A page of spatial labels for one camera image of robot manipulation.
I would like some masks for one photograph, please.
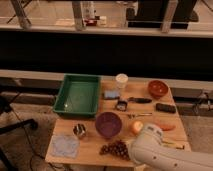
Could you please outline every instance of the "dark brown object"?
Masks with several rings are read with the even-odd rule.
[[[157,103],[156,104],[156,110],[157,111],[168,112],[168,113],[175,113],[176,112],[176,107],[173,106],[173,105]]]
[[[135,97],[128,98],[128,101],[135,102],[135,103],[151,103],[152,102],[152,100],[148,98],[135,98]]]
[[[117,140],[108,145],[103,145],[99,152],[100,155],[112,154],[113,156],[118,156],[125,160],[130,160],[127,146],[122,140]]]

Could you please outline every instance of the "floor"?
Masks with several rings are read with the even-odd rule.
[[[12,99],[16,93],[2,93],[7,99]],[[58,116],[52,112],[52,105],[55,96],[21,93],[11,104],[16,114],[22,119],[33,118],[39,123],[36,131],[26,127],[32,146],[35,151],[45,156],[50,137],[54,128],[55,120]],[[201,109],[200,116],[194,114],[191,107],[181,106],[178,108],[184,128],[186,130],[192,151],[205,152],[213,154],[213,112]],[[0,125],[16,123],[18,120],[13,112],[3,113],[0,117]],[[0,135],[0,146],[6,153],[10,161],[21,171],[30,170],[30,159],[33,155],[32,150],[27,142],[23,129],[19,128],[4,135]],[[51,171],[52,169],[43,159],[33,157],[33,170]],[[62,165],[54,164],[65,170]],[[101,171],[103,167],[92,166],[72,166],[74,171]],[[5,170],[0,163],[0,170]],[[131,171],[128,168],[107,168],[107,171]]]
[[[211,8],[213,8],[212,0],[205,0]],[[125,27],[125,11],[127,5],[123,3],[109,2],[94,2],[96,15],[107,17],[107,27]],[[190,22],[188,30],[213,30],[213,12],[209,10],[199,0],[195,6],[195,11],[199,16],[199,22]],[[74,26],[72,4],[70,1],[32,1],[25,7],[27,17],[34,26]],[[17,17],[14,16],[14,10],[10,1],[0,1],[0,24],[8,23],[17,25]]]

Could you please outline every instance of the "carrot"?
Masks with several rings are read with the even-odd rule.
[[[155,122],[154,124],[160,127],[163,131],[171,131],[176,128],[176,126],[172,124],[164,124],[159,122]]]

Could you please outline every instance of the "bunch of grapes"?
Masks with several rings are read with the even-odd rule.
[[[108,145],[103,145],[101,147],[100,154],[104,155],[108,153],[125,160],[130,160],[127,146],[122,140],[117,140],[113,143],[109,143]]]

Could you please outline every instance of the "table leg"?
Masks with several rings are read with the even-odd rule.
[[[107,166],[104,166],[103,171],[106,171],[106,170],[107,170]]]

